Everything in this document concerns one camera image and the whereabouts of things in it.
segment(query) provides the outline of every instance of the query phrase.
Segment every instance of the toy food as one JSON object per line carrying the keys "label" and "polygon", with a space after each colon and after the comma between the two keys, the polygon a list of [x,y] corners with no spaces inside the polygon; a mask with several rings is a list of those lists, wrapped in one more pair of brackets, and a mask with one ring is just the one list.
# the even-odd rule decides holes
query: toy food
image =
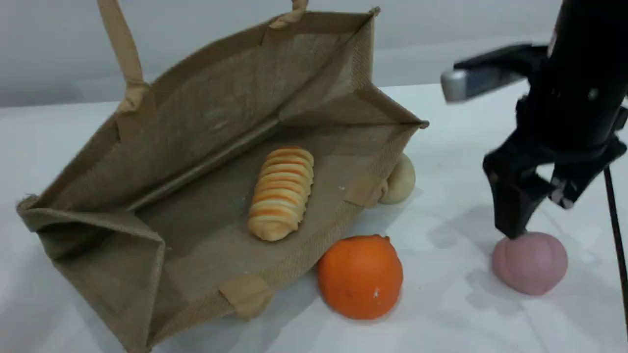
{"label": "toy food", "polygon": [[390,238],[355,236],[335,243],[318,262],[318,287],[327,304],[356,320],[370,320],[397,303],[403,269]]}
{"label": "toy food", "polygon": [[405,201],[414,190],[416,175],[410,158],[401,154],[392,173],[387,179],[388,190],[379,200],[382,204],[398,204]]}
{"label": "toy food", "polygon": [[515,240],[503,238],[492,256],[495,275],[512,289],[528,295],[552,290],[565,276],[567,262],[561,242],[539,232]]}
{"label": "toy food", "polygon": [[266,157],[249,209],[249,231],[265,241],[278,241],[299,229],[314,181],[314,157],[296,146]]}

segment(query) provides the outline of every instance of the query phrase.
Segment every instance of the black cable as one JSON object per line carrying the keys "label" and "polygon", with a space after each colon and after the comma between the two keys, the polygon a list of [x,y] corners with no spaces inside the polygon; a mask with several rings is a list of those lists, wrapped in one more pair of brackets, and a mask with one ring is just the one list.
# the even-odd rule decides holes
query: black cable
{"label": "black cable", "polygon": [[624,320],[626,323],[626,334],[628,335],[628,273],[626,271],[626,259],[624,256],[622,234],[619,231],[619,219],[617,218],[615,191],[613,190],[613,179],[610,176],[610,167],[606,167],[604,169],[604,182],[606,183],[606,196],[609,200],[610,223],[612,224],[613,237],[615,238],[615,251],[617,252],[617,265],[619,267],[619,281],[622,285],[622,297],[624,299]]}

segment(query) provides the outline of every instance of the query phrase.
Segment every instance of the white wall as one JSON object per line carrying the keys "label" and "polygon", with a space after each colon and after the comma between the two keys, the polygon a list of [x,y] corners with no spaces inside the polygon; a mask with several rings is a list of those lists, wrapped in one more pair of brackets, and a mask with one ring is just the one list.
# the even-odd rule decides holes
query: white wall
{"label": "white wall", "polygon": [[[290,0],[120,0],[147,79],[209,41],[289,11]],[[376,21],[377,85],[438,81],[459,58],[548,41],[560,0],[310,0]],[[124,87],[95,0],[0,0],[0,106],[119,100]]]}

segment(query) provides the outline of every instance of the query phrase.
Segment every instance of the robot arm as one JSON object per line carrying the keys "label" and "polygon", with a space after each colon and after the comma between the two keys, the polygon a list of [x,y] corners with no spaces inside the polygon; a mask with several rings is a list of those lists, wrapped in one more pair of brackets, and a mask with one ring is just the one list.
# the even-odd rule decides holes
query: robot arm
{"label": "robot arm", "polygon": [[[514,239],[549,197],[569,209],[626,152],[615,135],[627,111],[628,0],[565,0],[550,46],[513,45],[455,64],[441,76],[448,102],[527,78],[517,128],[484,158],[495,226]],[[552,179],[536,174],[554,164]]]}

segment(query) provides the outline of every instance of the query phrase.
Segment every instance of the bag handle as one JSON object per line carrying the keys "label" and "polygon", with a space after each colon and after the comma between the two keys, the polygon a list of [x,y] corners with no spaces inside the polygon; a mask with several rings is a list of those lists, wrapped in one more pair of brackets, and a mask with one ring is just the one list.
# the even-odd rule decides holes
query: bag handle
{"label": "bag handle", "polygon": [[[116,124],[121,141],[129,139],[141,129],[145,114],[134,114],[149,89],[144,81],[138,49],[133,41],[118,0],[97,0],[102,23],[124,76],[124,99],[116,109]],[[269,27],[281,29],[297,23],[305,14],[308,0],[292,0],[292,11],[275,18]]]}
{"label": "bag handle", "polygon": [[[116,54],[118,65],[124,76],[126,83],[125,100],[130,105],[131,110],[137,106],[137,95],[132,94],[135,90],[145,91],[148,84],[144,81],[142,65],[139,61],[138,49],[133,41],[131,30],[129,29],[118,0],[97,0],[102,23],[105,26],[111,47]],[[270,28],[280,29],[287,27],[291,23],[297,23],[303,17],[308,6],[308,0],[292,0],[292,11],[277,17],[270,25]]]}

